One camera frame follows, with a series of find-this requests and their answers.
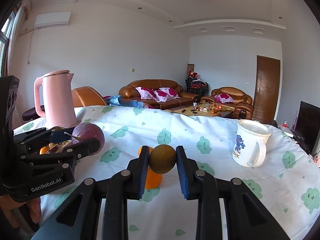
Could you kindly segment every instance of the white mug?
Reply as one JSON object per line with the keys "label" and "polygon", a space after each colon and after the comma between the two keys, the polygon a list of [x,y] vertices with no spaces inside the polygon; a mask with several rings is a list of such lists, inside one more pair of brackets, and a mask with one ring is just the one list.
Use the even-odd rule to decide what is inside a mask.
{"label": "white mug", "polygon": [[258,167],[266,157],[266,143],[271,130],[252,120],[238,120],[238,131],[232,158],[241,166]]}

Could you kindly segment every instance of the leather armchair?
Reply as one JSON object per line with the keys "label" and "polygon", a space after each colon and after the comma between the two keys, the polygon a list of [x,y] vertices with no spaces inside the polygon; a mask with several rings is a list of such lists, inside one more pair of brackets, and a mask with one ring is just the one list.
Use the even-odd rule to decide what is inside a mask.
{"label": "leather armchair", "polygon": [[228,94],[235,101],[234,103],[222,103],[223,106],[230,107],[233,111],[233,118],[239,119],[240,114],[245,114],[245,119],[252,118],[253,106],[252,97],[245,92],[234,87],[221,87],[211,91],[211,96],[205,96],[201,98],[202,102],[216,103],[214,96],[220,94]]}
{"label": "leather armchair", "polygon": [[[156,102],[151,99],[141,99],[139,92],[135,89],[136,87],[145,87],[152,90],[156,90],[162,87],[172,87],[180,98],[172,99],[167,102]],[[138,100],[142,101],[148,105],[153,106],[154,108],[166,110],[174,107],[190,105],[196,100],[200,99],[199,95],[183,92],[182,86],[177,82],[168,79],[143,79],[136,80],[123,87],[119,91],[123,101]]]}

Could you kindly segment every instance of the purple fruit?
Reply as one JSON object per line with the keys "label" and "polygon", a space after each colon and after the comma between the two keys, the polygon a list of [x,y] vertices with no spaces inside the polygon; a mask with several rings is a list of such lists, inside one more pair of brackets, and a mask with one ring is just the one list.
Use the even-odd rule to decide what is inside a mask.
{"label": "purple fruit", "polygon": [[98,151],[91,153],[90,155],[97,154],[104,146],[104,134],[99,126],[93,123],[81,123],[78,124],[72,132],[72,135],[78,137],[79,140],[72,138],[73,144],[78,143],[86,139],[97,138],[100,142],[100,148]]}

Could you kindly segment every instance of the ceiling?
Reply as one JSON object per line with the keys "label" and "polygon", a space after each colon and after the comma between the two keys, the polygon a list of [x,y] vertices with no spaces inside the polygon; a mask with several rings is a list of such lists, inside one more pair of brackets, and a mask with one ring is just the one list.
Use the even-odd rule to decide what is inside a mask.
{"label": "ceiling", "polygon": [[[277,33],[285,30],[288,6],[288,0],[32,0],[35,7],[76,1],[134,10],[163,21],[189,36],[236,34],[275,40],[280,39]],[[201,26],[206,27],[207,32],[200,32],[198,28]],[[235,32],[226,32],[222,26],[233,26]],[[256,34],[252,28],[264,28],[265,31]],[[274,35],[269,35],[272,30],[275,30]]]}

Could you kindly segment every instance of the coffee table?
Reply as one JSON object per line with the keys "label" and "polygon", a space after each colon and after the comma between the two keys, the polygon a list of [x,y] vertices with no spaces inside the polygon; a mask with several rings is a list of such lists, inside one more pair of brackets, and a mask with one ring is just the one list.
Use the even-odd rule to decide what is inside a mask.
{"label": "coffee table", "polygon": [[[209,103],[197,104],[197,106],[199,107],[209,107],[211,105],[212,104],[209,104]],[[177,114],[184,114],[186,116],[208,116],[208,117],[219,116],[223,118],[231,118],[231,116],[233,115],[233,111],[217,111],[216,114],[212,114],[211,111],[208,111],[205,113],[203,111],[193,111],[192,108],[193,108],[193,105],[186,105],[186,106],[171,108],[165,111],[171,112],[171,113],[177,113]]]}

